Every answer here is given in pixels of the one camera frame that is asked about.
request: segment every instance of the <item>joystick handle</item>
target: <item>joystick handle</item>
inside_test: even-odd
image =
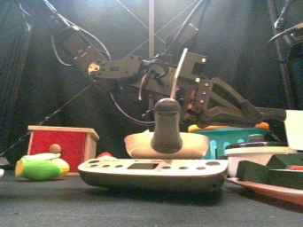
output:
[[[172,98],[164,98],[155,104],[151,147],[159,153],[176,153],[183,147],[179,128],[180,111],[180,104]]]

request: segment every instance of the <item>tabletop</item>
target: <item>tabletop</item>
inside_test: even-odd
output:
[[[131,191],[87,185],[80,176],[45,182],[0,178],[0,226],[303,226],[303,207],[231,182],[212,193]]]

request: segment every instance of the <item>toy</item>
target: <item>toy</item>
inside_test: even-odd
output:
[[[16,163],[16,176],[32,181],[46,181],[64,176],[69,171],[69,165],[58,157],[60,153],[40,153],[22,156]]]

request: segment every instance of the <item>wooden box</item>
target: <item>wooden box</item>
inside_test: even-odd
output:
[[[30,138],[26,154],[48,153],[54,145],[60,158],[69,165],[69,173],[79,172],[79,164],[96,157],[99,135],[93,129],[28,126]]]

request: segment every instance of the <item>tray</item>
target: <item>tray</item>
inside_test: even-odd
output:
[[[268,184],[253,183],[239,180],[236,177],[229,177],[227,180],[248,189],[255,193],[276,198],[279,200],[296,203],[303,206],[303,190],[279,187]]]

